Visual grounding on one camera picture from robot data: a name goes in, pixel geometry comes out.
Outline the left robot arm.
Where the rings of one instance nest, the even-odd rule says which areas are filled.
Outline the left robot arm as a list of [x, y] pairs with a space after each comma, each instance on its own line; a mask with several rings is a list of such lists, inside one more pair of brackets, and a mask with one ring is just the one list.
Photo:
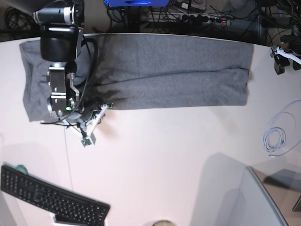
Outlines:
[[268, 36], [271, 47], [270, 56], [274, 59], [276, 74], [285, 73], [292, 66], [295, 71], [301, 69], [301, 2], [299, 0], [258, 0], [257, 11], [264, 28], [278, 29], [275, 37], [279, 43], [273, 43], [274, 37]]

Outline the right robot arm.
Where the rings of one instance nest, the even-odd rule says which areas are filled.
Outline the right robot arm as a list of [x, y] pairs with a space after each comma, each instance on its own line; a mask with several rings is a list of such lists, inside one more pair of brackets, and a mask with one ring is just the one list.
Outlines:
[[[49, 61], [47, 82], [51, 94], [47, 99], [54, 123], [66, 126], [76, 124], [82, 130], [94, 117], [92, 106], [86, 106], [83, 96], [98, 57], [97, 43], [84, 37], [84, 1], [52, 0], [33, 13], [34, 21], [40, 26], [40, 52]], [[92, 43], [93, 52], [88, 52], [91, 66], [87, 78], [79, 85], [74, 80], [77, 73], [75, 60], [82, 46]]]

